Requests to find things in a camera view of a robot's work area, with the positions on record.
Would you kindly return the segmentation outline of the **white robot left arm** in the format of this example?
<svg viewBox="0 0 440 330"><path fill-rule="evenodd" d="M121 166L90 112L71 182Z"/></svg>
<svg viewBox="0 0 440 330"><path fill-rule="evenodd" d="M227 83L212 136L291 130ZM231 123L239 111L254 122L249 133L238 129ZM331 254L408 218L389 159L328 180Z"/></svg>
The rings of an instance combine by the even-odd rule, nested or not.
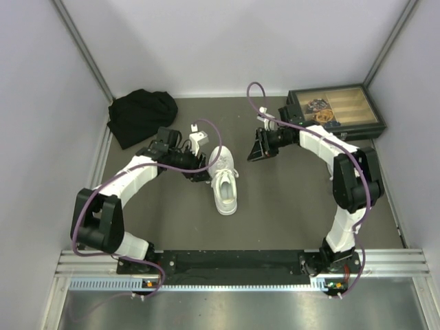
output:
<svg viewBox="0 0 440 330"><path fill-rule="evenodd" d="M77 194L72 245L83 244L98 254L129 257L140 272L151 271L156 263L154 253L149 252L151 244L125 230L123 208L142 187L169 168L192 182L206 181L206 156L200 147L207 142L207 133L195 124L185 142L180 131L159 128L156 138L107 183L94 189L83 188Z"/></svg>

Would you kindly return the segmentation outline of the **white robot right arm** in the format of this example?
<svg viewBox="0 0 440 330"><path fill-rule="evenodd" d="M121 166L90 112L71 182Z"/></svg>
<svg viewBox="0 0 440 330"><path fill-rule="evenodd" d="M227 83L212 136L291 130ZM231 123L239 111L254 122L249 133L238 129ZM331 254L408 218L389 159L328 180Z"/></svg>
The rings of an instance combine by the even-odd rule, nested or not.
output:
<svg viewBox="0 0 440 330"><path fill-rule="evenodd" d="M295 144L326 163L337 209L319 256L304 260L302 266L310 276L323 270L338 271L353 256L362 223L384 194L377 153L371 147L343 142L316 121L292 114L288 107L279 110L280 119L268 114L265 107L256 111L264 126L256 130L248 161L275 157L280 148Z"/></svg>

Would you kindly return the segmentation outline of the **white sneaker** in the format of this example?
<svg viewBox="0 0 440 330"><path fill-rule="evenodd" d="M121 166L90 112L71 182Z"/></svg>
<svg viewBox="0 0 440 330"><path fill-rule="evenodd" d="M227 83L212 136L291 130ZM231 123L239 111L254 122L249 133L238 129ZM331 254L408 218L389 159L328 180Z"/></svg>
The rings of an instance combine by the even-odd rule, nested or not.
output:
<svg viewBox="0 0 440 330"><path fill-rule="evenodd" d="M214 164L218 161L227 161L233 162L234 158L232 156L231 151L226 147L222 146L219 148L218 146L212 151L210 155L209 162L213 162L216 158L217 154L220 153L220 156L214 162ZM218 212L221 215L229 216L234 214L237 211L237 183L235 180L234 184L229 184L226 179L223 179L221 184L217 184L213 189L214 193L214 202L217 207Z"/></svg>

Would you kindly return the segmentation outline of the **white shoelace of shoe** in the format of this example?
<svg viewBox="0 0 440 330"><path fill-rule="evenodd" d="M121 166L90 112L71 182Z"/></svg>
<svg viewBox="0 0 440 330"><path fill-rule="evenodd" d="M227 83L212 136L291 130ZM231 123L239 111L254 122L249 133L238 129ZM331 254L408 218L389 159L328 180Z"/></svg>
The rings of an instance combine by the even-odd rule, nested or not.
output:
<svg viewBox="0 0 440 330"><path fill-rule="evenodd" d="M239 177L238 171L234 168L233 162L218 161L208 169L210 175L210 186L214 188L217 184L221 184L223 179L229 184L234 184Z"/></svg>

